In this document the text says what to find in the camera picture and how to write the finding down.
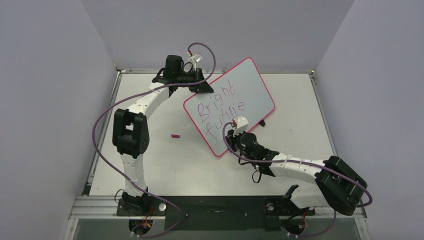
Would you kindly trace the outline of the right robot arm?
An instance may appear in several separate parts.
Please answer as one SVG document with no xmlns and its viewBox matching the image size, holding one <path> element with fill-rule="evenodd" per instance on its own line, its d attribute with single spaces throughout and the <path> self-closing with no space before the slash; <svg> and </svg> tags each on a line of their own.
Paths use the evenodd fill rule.
<svg viewBox="0 0 424 240">
<path fill-rule="evenodd" d="M 310 160 L 285 155 L 264 147 L 255 134 L 245 131 L 235 134 L 229 130 L 225 144 L 240 165 L 251 164 L 261 176 L 291 178 L 312 185 L 297 186 L 282 199 L 282 207 L 289 214 L 307 207 L 331 207 L 351 216 L 362 207 L 363 195 L 369 195 L 365 180 L 338 156 Z"/>
</svg>

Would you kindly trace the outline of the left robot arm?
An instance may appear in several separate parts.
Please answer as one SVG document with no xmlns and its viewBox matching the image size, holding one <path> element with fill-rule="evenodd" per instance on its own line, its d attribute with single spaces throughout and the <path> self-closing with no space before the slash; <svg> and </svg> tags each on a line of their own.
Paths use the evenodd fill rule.
<svg viewBox="0 0 424 240">
<path fill-rule="evenodd" d="M 151 206 L 150 198 L 145 193 L 148 187 L 143 164 L 143 154 L 150 143 L 148 119 L 179 86 L 187 87 L 192 93 L 213 93 L 202 69 L 197 67 L 202 58 L 200 53 L 191 54 L 187 59 L 191 68 L 185 71 L 182 57 L 168 55 L 165 67 L 152 79 L 147 94 L 126 109 L 119 108 L 114 113 L 112 144 L 120 154 L 123 172 L 127 176 L 122 194 L 123 206 L 136 215 L 146 214 Z"/>
</svg>

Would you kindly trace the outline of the pink-framed whiteboard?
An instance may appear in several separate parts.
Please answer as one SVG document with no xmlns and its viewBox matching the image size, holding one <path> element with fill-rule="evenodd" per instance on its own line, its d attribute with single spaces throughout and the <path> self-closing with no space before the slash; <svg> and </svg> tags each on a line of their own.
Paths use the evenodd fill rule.
<svg viewBox="0 0 424 240">
<path fill-rule="evenodd" d="M 183 102 L 183 108 L 212 154 L 220 157 L 227 150 L 224 124 L 242 115 L 250 131 L 274 111 L 275 102 L 250 57 L 217 77 L 210 86 L 213 93 L 196 93 Z"/>
</svg>

